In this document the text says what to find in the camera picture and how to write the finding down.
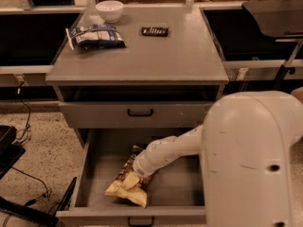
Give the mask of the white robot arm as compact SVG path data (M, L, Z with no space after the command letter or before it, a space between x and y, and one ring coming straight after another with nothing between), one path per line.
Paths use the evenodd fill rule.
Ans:
M215 102L204 123L148 144L122 186L181 156L201 158L207 227L293 227L290 148L303 136L303 104L279 91Z

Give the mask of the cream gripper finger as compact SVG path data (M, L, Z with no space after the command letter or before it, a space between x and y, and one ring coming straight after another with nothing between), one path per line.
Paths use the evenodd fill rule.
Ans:
M140 182L139 176L135 172L130 172L121 184L124 190L130 190L136 187Z

